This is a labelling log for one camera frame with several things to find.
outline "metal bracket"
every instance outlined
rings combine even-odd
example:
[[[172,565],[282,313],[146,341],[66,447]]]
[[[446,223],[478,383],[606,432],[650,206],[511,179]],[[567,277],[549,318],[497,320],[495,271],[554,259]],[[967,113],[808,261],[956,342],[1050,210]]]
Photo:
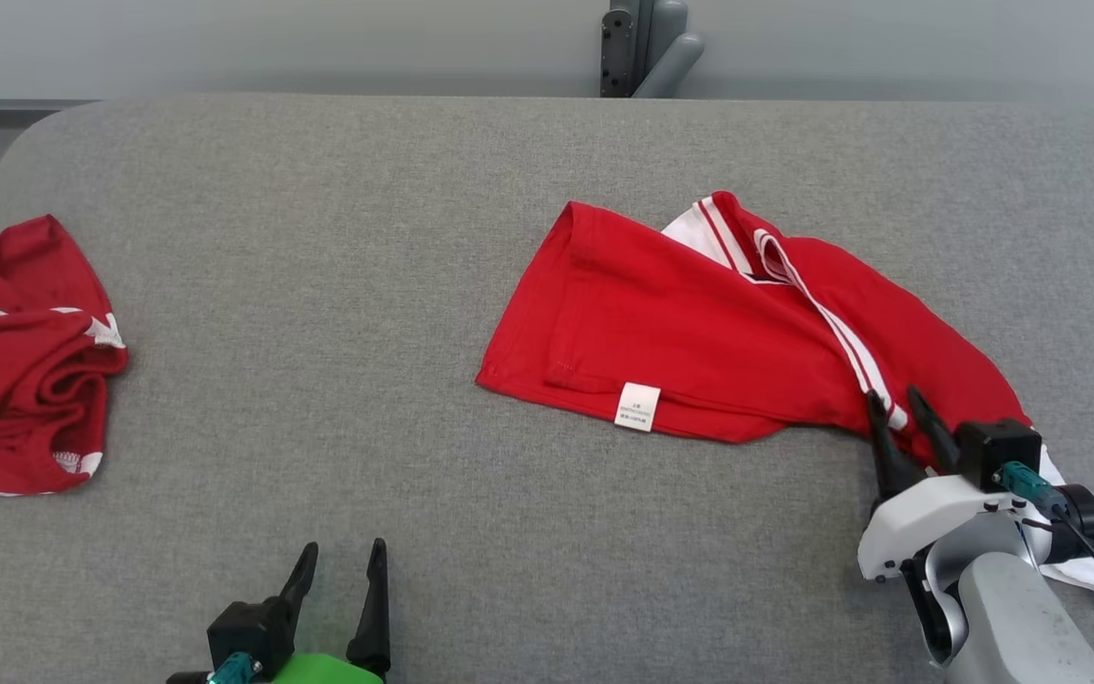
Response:
[[[603,97],[672,97],[702,56],[703,39],[687,33],[682,0],[610,0],[602,18]]]
[[[630,97],[636,91],[636,19],[627,10],[602,18],[602,95]]]

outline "white sticker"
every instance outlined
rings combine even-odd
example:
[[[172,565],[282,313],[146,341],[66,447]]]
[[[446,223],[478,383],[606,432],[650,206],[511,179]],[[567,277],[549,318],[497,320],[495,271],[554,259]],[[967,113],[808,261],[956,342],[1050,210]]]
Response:
[[[652,432],[652,416],[656,414],[656,399],[661,397],[660,386],[624,385],[619,397],[619,410],[615,411],[615,425]]]

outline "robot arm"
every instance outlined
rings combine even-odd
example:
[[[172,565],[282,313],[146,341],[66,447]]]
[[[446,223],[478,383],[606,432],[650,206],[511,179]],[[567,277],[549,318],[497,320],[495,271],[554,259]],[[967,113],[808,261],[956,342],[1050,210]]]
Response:
[[[1045,484],[1037,497],[1004,482],[1004,467],[1039,468],[1040,436],[1027,426],[964,424],[953,439],[912,390],[911,405],[954,475],[918,472],[898,453],[881,401],[869,397],[881,499],[860,538],[860,571],[876,581],[903,577],[950,684],[1094,683],[1094,652],[1039,572],[1041,564],[1089,555],[1073,532],[1094,542],[1093,495]],[[1004,485],[1040,499],[1040,510],[1058,507],[1063,524],[1050,525]]]
[[[392,666],[391,611],[387,605],[386,542],[374,540],[365,579],[370,581],[357,635],[346,659],[295,653],[294,630],[303,599],[312,589],[318,545],[299,556],[281,594],[260,603],[235,601],[207,631],[211,672],[178,672],[168,684],[383,684]]]

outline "gray mount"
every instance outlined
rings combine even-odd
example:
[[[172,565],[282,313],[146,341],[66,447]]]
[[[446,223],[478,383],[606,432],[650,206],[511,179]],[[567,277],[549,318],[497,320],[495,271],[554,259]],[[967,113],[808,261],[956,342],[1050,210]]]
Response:
[[[1036,568],[990,550],[961,573],[968,639],[946,684],[1094,684],[1094,652]]]
[[[682,0],[610,0],[602,18],[601,95],[673,97],[702,56],[703,39],[687,33]]]

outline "gray wall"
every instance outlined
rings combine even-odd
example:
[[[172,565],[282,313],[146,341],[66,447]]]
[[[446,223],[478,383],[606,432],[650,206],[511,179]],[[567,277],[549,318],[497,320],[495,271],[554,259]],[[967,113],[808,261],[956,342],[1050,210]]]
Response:
[[[0,98],[593,95],[607,0],[0,0]],[[1094,104],[1093,0],[690,0],[682,95]]]

